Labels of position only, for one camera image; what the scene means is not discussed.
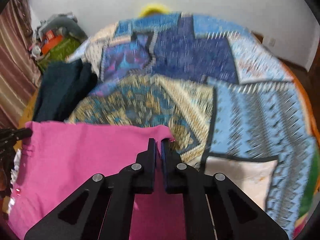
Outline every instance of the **black garment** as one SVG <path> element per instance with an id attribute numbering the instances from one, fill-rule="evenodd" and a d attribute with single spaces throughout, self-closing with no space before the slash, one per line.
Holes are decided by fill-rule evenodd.
<path id="1" fill-rule="evenodd" d="M 97 84 L 91 64 L 79 59 L 48 66 L 36 100 L 33 121 L 64 121 Z"/>

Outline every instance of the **white wall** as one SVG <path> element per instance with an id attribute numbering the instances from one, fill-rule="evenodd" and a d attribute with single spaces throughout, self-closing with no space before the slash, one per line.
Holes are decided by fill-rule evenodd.
<path id="1" fill-rule="evenodd" d="M 158 2 L 172 11 L 205 13 L 247 26 L 276 39 L 270 50 L 277 56 L 310 68 L 320 28 L 304 0 L 29 0 L 34 16 L 46 19 L 72 11 L 92 35 L 105 25 L 139 15 L 142 7 Z"/>

